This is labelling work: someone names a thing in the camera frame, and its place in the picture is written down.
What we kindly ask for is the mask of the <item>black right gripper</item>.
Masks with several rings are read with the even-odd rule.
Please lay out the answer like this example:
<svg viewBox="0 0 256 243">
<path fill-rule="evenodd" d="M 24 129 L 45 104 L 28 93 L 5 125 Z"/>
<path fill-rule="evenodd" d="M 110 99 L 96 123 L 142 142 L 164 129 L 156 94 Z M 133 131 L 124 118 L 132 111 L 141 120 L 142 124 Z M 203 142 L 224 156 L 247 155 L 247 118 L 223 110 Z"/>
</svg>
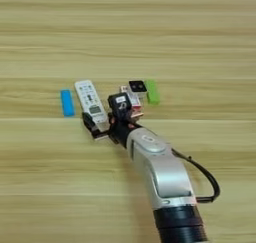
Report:
<svg viewBox="0 0 256 243">
<path fill-rule="evenodd" d="M 132 113 L 131 110 L 122 112 L 120 116 L 114 112 L 110 112 L 108 114 L 109 128 L 103 132 L 99 130 L 89 113 L 83 112 L 82 120 L 94 139 L 108 136 L 115 144 L 120 144 L 124 148 L 127 148 L 128 136 L 133 130 L 141 128 L 141 125 L 136 121 L 143 115 L 144 113 L 141 111 Z"/>
</svg>

